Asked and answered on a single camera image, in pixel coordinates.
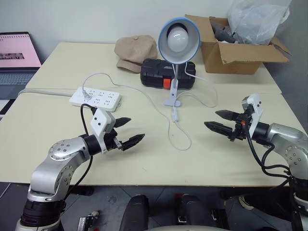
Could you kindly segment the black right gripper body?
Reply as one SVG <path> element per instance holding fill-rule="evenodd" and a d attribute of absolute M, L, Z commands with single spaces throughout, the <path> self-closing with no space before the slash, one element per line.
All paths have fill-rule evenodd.
<path fill-rule="evenodd" d="M 243 113 L 232 112 L 231 121 L 235 121 L 235 129 L 229 136 L 230 141 L 235 139 L 243 140 L 246 138 L 252 120 L 253 107 L 248 106 Z"/>

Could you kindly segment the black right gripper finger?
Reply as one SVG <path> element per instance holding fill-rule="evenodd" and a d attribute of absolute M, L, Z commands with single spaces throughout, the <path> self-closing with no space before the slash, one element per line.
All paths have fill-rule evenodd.
<path fill-rule="evenodd" d="M 218 110 L 215 111 L 215 113 L 226 120 L 236 120 L 236 118 L 238 117 L 238 113 L 229 110 Z"/>
<path fill-rule="evenodd" d="M 211 121 L 211 122 L 204 122 L 204 125 L 210 129 L 211 131 L 213 132 L 216 132 L 218 134 L 221 134 L 221 135 L 224 135 L 226 137 L 230 137 L 233 133 L 233 130 L 232 128 L 228 127 L 228 126 L 225 126 L 221 123 L 218 123 L 218 122 L 214 122 L 214 121 Z"/>

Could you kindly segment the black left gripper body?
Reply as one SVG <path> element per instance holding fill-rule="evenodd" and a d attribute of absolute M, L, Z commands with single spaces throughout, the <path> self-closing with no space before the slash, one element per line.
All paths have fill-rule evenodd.
<path fill-rule="evenodd" d="M 111 129 L 109 133 L 105 133 L 103 140 L 106 146 L 107 151 L 113 150 L 113 149 L 122 149 L 122 143 L 116 138 L 117 132 L 115 131 L 115 128 L 120 127 L 120 121 L 121 119 L 115 120 L 115 125 Z"/>

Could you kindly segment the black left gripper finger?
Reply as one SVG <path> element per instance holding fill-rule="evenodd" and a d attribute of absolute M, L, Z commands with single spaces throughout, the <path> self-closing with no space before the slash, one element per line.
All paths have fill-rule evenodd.
<path fill-rule="evenodd" d="M 126 142 L 122 142 L 122 151 L 125 151 L 135 145 L 137 145 L 143 138 L 145 134 L 137 134 L 131 138 L 129 138 Z"/>
<path fill-rule="evenodd" d="M 121 127 L 131 120 L 129 117 L 121 117 L 115 120 L 115 128 Z"/>

